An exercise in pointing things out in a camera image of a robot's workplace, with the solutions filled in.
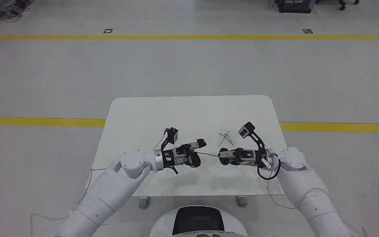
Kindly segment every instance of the yellow line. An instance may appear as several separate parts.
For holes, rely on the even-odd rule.
[[[373,123],[280,123],[284,132],[379,133]]]
[[[2,118],[0,126],[104,127],[105,119],[95,118]]]
[[[0,40],[379,40],[372,36],[316,36],[316,35],[141,35],[141,36],[0,36]]]
[[[0,117],[0,126],[104,127],[101,118],[11,118]],[[379,133],[372,123],[280,123],[284,132]]]

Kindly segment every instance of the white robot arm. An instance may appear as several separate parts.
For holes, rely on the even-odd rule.
[[[361,236],[344,224],[333,205],[325,183],[307,163],[301,150],[287,148],[278,155],[267,152],[268,148],[254,129],[254,125],[248,122],[238,133],[242,138],[251,137],[258,145],[258,150],[221,149],[220,162],[223,165],[257,166],[258,175],[265,180],[277,177],[285,195],[306,218],[317,237]],[[273,171],[275,175],[269,178],[263,177],[259,169]]]
[[[163,150],[178,138],[175,128],[166,129],[167,138],[161,149],[124,152],[90,186],[83,200],[65,222],[55,231],[54,237],[89,237],[133,195],[150,171],[158,172],[175,165],[200,166],[195,149],[206,146],[204,140]],[[128,177],[119,174],[123,168]]]

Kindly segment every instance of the floor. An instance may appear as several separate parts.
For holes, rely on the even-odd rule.
[[[378,35],[379,2],[322,1],[279,14],[266,0],[40,0],[0,36]],[[97,118],[118,97],[265,94],[280,122],[379,123],[377,40],[0,40],[0,117]],[[0,236],[30,235],[30,214],[64,216],[80,199],[102,128],[0,126]],[[285,132],[325,181],[344,220],[377,236],[379,134]],[[285,196],[278,202],[289,204]],[[186,204],[232,213],[250,236],[313,236],[269,197],[132,198],[94,236],[148,236]],[[39,218],[34,236],[60,221]]]

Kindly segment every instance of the white cable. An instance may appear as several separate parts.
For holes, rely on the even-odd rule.
[[[311,190],[309,190],[308,192],[306,192],[306,193],[304,194],[304,196],[300,199],[300,201],[298,201],[298,202],[296,203],[296,205],[295,205],[294,207],[286,207],[286,206],[280,205],[279,203],[277,203],[277,202],[274,200],[272,194],[270,193],[269,183],[270,183],[270,180],[267,181],[266,189],[267,189],[267,191],[268,191],[268,194],[269,194],[271,200],[272,200],[277,206],[280,206],[280,207],[283,207],[283,208],[286,208],[286,209],[290,209],[290,210],[297,209],[297,206],[298,206],[298,205],[299,205],[299,204],[300,204],[300,203],[306,198],[306,196],[308,195],[308,193],[312,192],[313,190],[322,190],[324,193],[326,193],[326,195],[330,198],[330,200],[332,201],[333,205],[335,206],[335,204],[334,204],[334,202],[333,202],[333,199],[331,198],[331,196],[329,195],[329,193],[328,193],[327,191],[325,191],[324,189],[322,189],[322,188],[312,188]],[[366,230],[365,230],[363,227],[361,227],[361,229],[362,229],[362,233],[361,233],[361,232],[357,231],[355,228],[353,228],[351,225],[349,225],[349,223],[347,223],[346,221],[344,221],[344,220],[342,220],[342,221],[343,221],[344,224],[348,225],[351,229],[355,230],[357,233],[359,233],[359,234],[362,235],[363,237],[368,237],[368,234],[367,234]]]
[[[165,133],[163,133],[162,137],[160,138],[159,142],[154,146],[153,150],[160,144],[160,142],[162,141],[162,139],[165,137]]]
[[[99,170],[105,170],[106,168],[102,168],[102,169],[91,169],[91,172],[89,173],[89,181],[88,181],[88,185],[85,189],[85,192],[83,194],[83,196],[81,197],[81,199],[78,201],[78,204],[83,200],[83,198],[85,197],[85,194],[87,193],[88,189],[89,189],[89,186],[91,185],[91,180],[92,180],[92,172],[93,171],[99,171]],[[51,218],[51,217],[48,217],[48,216],[44,216],[42,214],[39,214],[39,213],[36,213],[36,212],[33,212],[31,215],[30,215],[30,236],[33,237],[33,216],[39,216],[40,218],[44,218],[44,219],[47,219],[47,220],[63,220],[67,217],[69,217],[71,214],[73,213],[73,210],[71,210],[66,216],[63,216],[63,217],[59,217],[59,218]]]

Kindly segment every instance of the table leg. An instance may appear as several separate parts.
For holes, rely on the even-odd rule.
[[[141,209],[148,208],[149,204],[150,204],[150,197],[140,197],[139,206],[140,206]]]
[[[236,202],[239,207],[246,207],[248,205],[246,196],[236,196]]]

